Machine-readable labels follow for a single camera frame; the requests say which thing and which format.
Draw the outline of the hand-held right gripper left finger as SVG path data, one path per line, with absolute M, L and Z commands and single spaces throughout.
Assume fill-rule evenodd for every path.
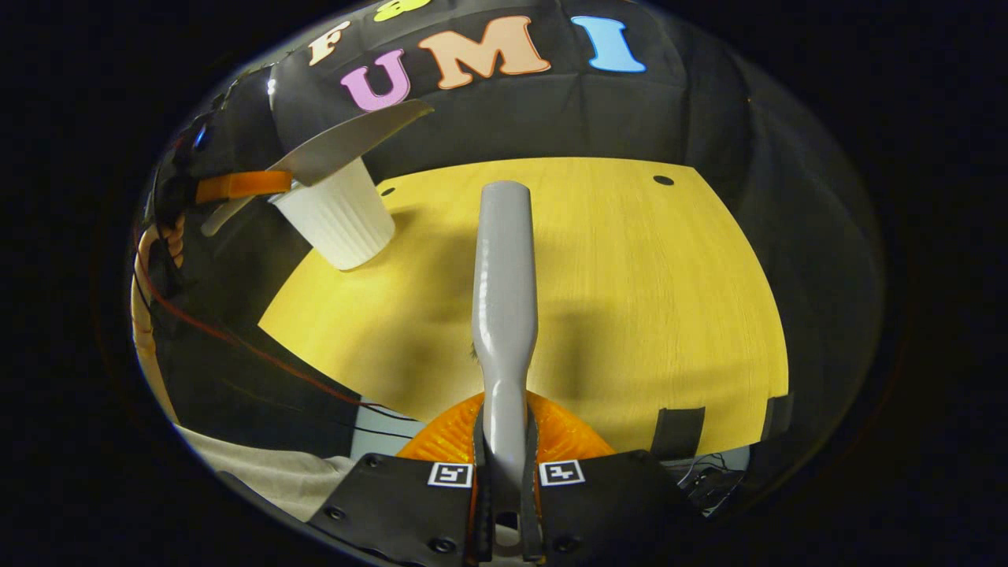
M 483 395 L 451 406 L 394 455 L 369 453 L 307 521 L 394 564 L 478 564 L 492 557 L 476 418 Z

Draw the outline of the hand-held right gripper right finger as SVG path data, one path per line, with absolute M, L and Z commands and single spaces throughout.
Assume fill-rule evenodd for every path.
M 694 506 L 647 450 L 618 452 L 570 410 L 529 392 L 543 564 L 665 564 L 694 539 Z

